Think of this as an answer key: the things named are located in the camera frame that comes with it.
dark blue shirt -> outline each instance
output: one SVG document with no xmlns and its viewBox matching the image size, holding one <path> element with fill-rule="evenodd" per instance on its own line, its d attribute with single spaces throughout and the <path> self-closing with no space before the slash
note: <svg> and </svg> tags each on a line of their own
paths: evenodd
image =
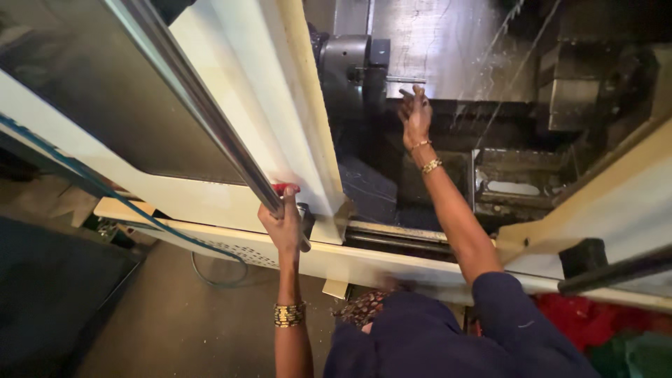
<svg viewBox="0 0 672 378">
<path fill-rule="evenodd" d="M 324 377 L 599 377 L 511 275 L 482 274 L 472 293 L 484 337 L 439 301 L 396 292 L 370 334 L 337 324 Z"/>
</svg>

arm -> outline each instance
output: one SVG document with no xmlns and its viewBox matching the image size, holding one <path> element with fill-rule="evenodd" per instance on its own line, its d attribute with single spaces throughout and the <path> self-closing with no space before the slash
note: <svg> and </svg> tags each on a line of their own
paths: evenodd
<svg viewBox="0 0 672 378">
<path fill-rule="evenodd" d="M 418 168 L 436 159 L 429 140 L 431 107 L 420 87 L 399 110 L 404 123 L 404 146 Z M 423 180 L 448 242 L 455 250 L 462 275 L 472 286 L 485 336 L 508 351 L 524 377 L 596 377 L 588 361 L 539 312 L 514 277 L 502 273 L 495 247 L 460 192 L 441 167 Z"/>
<path fill-rule="evenodd" d="M 288 186 L 283 201 L 284 219 L 275 219 L 263 205 L 259 207 L 259 220 L 268 231 L 273 244 L 278 248 L 280 265 L 280 289 L 278 305 L 301 303 L 298 285 L 298 263 L 300 252 L 300 217 L 296 208 L 298 187 Z M 312 377 L 312 355 L 306 324 L 287 328 L 276 327 L 276 377 Z"/>
<path fill-rule="evenodd" d="M 404 99 L 399 118 L 404 124 L 404 146 L 411 152 L 418 168 L 422 169 L 425 164 L 437 158 L 430 144 L 413 148 L 420 142 L 429 140 L 432 110 L 425 97 L 425 90 L 414 85 L 413 91 L 415 97 Z M 503 271 L 490 238 L 478 224 L 446 171 L 437 167 L 428 174 L 423 174 L 423 181 L 466 282 L 471 285 L 482 273 Z"/>
</svg>

person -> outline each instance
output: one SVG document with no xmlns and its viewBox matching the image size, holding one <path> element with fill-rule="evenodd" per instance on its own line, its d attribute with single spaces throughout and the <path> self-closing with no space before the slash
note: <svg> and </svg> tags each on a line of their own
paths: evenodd
<svg viewBox="0 0 672 378">
<path fill-rule="evenodd" d="M 587 359 L 537 310 L 444 171 L 429 142 L 432 109 L 424 89 L 398 111 L 403 143 L 423 172 L 434 208 L 471 286 L 482 337 L 467 336 L 439 301 L 409 291 L 376 291 L 336 313 L 324 377 L 598 377 Z M 259 219 L 278 248 L 277 377 L 312 377 L 310 341 L 298 286 L 297 187 L 284 192 L 285 217 Z"/>
</svg>

ventilation holes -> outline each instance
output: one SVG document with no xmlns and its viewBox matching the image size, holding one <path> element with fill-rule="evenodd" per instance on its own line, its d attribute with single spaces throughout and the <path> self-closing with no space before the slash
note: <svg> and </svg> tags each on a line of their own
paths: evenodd
<svg viewBox="0 0 672 378">
<path fill-rule="evenodd" d="M 240 258 L 243 259 L 248 264 L 252 265 L 258 265 L 258 266 L 265 266 L 266 268 L 275 268 L 279 269 L 280 266 L 278 266 L 278 263 L 275 260 L 272 260 L 259 252 L 255 251 L 252 248 L 249 247 L 241 247 L 239 245 L 228 245 L 226 243 L 219 243 L 215 241 L 210 241 L 210 240 L 203 240 L 203 239 L 198 239 L 195 237 L 194 239 L 205 243 L 207 245 L 210 245 L 211 247 L 219 248 L 221 250 L 230 252 Z"/>
</svg>

red grip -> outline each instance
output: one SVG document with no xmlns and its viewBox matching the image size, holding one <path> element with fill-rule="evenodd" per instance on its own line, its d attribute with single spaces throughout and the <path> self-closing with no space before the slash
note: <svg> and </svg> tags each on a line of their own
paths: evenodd
<svg viewBox="0 0 672 378">
<path fill-rule="evenodd" d="M 296 187 L 296 192 L 301 193 L 301 187 L 299 185 L 283 182 L 281 184 L 271 184 L 273 189 L 276 191 L 276 194 L 278 196 L 283 196 L 285 193 L 285 188 L 287 188 L 289 185 L 294 185 Z"/>
</svg>

